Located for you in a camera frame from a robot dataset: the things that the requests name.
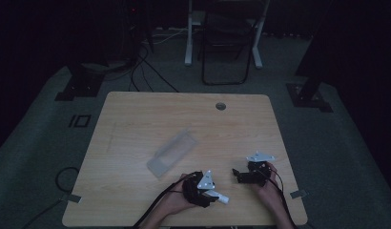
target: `chair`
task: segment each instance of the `chair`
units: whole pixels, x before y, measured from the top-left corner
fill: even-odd
[[[217,0],[207,6],[201,42],[202,82],[206,85],[236,85],[246,81],[255,38],[255,27],[265,13],[261,0]],[[211,82],[205,76],[206,48],[232,48],[226,52],[237,52],[236,59],[245,46],[249,46],[245,75],[237,81]]]

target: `white desk leg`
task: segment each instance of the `white desk leg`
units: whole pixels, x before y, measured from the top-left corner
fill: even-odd
[[[193,61],[193,0],[189,0],[189,16],[188,16],[188,32],[187,32],[187,47],[184,65],[191,66]]]
[[[261,62],[260,53],[258,52],[257,45],[258,42],[260,41],[261,32],[263,31],[264,19],[265,18],[262,18],[260,22],[258,22],[255,44],[253,44],[253,48],[252,48],[252,54],[253,54],[253,58],[255,59],[255,65],[257,69],[263,68],[263,64]]]

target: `desk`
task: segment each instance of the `desk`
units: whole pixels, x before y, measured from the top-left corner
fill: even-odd
[[[265,6],[263,17],[257,23],[255,43],[253,44],[253,48],[252,48],[252,54],[257,69],[261,69],[263,67],[257,45],[260,40],[261,32],[263,31],[264,20],[266,19],[266,13],[269,5],[270,5],[270,0],[266,0],[266,6]],[[193,26],[200,26],[202,20],[203,20],[203,12],[193,11],[193,0],[189,0],[189,15],[188,15],[188,22],[187,22],[188,24],[187,46],[186,46],[186,56],[184,58],[184,64],[186,66],[191,66],[193,63]]]
[[[218,102],[226,109],[216,108]],[[198,142],[161,178],[147,161],[173,136],[189,127]],[[232,168],[246,172],[246,156],[257,150],[277,158],[285,196],[296,224],[307,221],[276,117],[266,95],[109,93],[69,202],[66,226],[132,226],[157,195],[183,173],[212,170],[216,191],[230,198],[170,216],[164,226],[274,224],[248,185]]]

